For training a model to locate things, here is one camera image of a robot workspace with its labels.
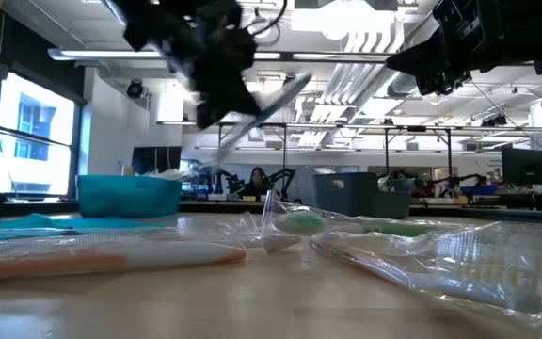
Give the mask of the blue bin lid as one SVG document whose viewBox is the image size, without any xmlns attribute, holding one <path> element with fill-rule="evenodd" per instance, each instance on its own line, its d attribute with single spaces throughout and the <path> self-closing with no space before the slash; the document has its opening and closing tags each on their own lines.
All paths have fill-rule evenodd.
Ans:
<svg viewBox="0 0 542 339">
<path fill-rule="evenodd" d="M 171 227 L 174 221 L 175 218 L 50 218 L 31 214 L 23 218 L 0 219 L 0 240 Z"/>
</svg>

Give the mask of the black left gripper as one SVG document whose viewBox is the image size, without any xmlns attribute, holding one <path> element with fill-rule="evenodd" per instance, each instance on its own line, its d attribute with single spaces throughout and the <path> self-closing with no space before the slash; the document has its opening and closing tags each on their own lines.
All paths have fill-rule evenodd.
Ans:
<svg viewBox="0 0 542 339">
<path fill-rule="evenodd" d="M 204 100 L 196 106 L 199 129 L 216 124 L 222 113 L 262 114 L 242 78 L 253 65 L 256 50 L 256 41 L 241 27 L 186 25 L 176 33 L 176 72 Z"/>
</svg>

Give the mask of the dark grey-teal handled bin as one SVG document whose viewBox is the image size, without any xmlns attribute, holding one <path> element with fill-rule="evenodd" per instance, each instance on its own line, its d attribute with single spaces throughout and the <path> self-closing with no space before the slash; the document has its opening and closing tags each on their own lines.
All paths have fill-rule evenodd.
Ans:
<svg viewBox="0 0 542 339">
<path fill-rule="evenodd" d="M 371 172 L 316 174 L 312 177 L 314 206 L 349 217 L 406 218 L 412 195 L 384 191 Z"/>
</svg>

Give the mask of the blue background box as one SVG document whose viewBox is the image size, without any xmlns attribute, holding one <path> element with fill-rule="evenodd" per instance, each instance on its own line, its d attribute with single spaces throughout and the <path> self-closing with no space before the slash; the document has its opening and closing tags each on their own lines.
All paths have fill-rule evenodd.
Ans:
<svg viewBox="0 0 542 339">
<path fill-rule="evenodd" d="M 491 196 L 496 195 L 499 188 L 496 185 L 461 186 L 460 191 L 463 195 Z"/>
</svg>

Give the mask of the person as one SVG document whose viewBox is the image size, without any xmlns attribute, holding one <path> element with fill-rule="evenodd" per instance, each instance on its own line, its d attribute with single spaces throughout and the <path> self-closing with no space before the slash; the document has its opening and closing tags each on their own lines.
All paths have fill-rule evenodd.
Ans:
<svg viewBox="0 0 542 339">
<path fill-rule="evenodd" d="M 264 170 L 260 167 L 255 167 L 250 174 L 249 182 L 245 185 L 240 195 L 242 197 L 253 197 L 259 202 L 262 196 L 267 194 L 269 189 L 269 181 Z"/>
</svg>

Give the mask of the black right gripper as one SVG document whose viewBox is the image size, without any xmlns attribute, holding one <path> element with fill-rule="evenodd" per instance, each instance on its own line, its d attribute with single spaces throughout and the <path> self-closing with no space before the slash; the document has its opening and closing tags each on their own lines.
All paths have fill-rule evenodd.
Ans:
<svg viewBox="0 0 542 339">
<path fill-rule="evenodd" d="M 542 0 L 439 0 L 439 28 L 424 42 L 390 56 L 386 66 L 416 75 L 421 96 L 440 93 L 440 73 L 531 62 L 542 74 Z"/>
</svg>

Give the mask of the black monitor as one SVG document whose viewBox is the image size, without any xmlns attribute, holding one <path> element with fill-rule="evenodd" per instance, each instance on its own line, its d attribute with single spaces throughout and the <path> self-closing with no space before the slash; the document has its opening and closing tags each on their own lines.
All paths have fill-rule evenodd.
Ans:
<svg viewBox="0 0 542 339">
<path fill-rule="evenodd" d="M 136 174 L 144 175 L 178 169 L 180 162 L 180 147 L 134 147 L 131 166 Z"/>
<path fill-rule="evenodd" d="M 542 185 L 542 151 L 502 148 L 502 180 L 513 185 Z"/>
</svg>

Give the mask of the long background workbench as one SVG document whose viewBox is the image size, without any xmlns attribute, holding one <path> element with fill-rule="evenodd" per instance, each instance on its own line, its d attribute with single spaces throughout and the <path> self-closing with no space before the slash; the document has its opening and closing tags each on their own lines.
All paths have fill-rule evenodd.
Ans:
<svg viewBox="0 0 542 339">
<path fill-rule="evenodd" d="M 409 215 L 542 223 L 542 194 L 473 196 L 471 202 L 466 197 L 414 198 Z"/>
</svg>

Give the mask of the green toothbrush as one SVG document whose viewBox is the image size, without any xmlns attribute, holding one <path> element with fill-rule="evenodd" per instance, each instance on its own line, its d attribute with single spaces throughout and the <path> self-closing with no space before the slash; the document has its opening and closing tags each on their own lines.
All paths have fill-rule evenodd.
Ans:
<svg viewBox="0 0 542 339">
<path fill-rule="evenodd" d="M 145 174 L 137 174 L 136 177 L 149 181 L 167 181 L 167 182 L 185 182 L 196 177 L 197 173 L 193 170 L 167 169 L 163 172 L 152 171 Z"/>
<path fill-rule="evenodd" d="M 393 234 L 415 237 L 430 232 L 447 232 L 465 228 L 464 224 L 428 219 L 393 219 L 349 217 L 340 213 L 282 202 L 269 192 L 263 209 L 263 234 L 290 234 L 309 237 L 336 230 L 353 234 Z"/>
</svg>

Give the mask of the turquoise plastic bin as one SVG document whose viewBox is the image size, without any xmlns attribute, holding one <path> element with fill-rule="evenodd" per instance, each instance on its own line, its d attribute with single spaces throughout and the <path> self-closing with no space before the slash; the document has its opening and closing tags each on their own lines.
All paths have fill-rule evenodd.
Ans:
<svg viewBox="0 0 542 339">
<path fill-rule="evenodd" d="M 159 218 L 178 211 L 183 183 L 149 176 L 80 175 L 79 213 L 87 218 Z"/>
</svg>

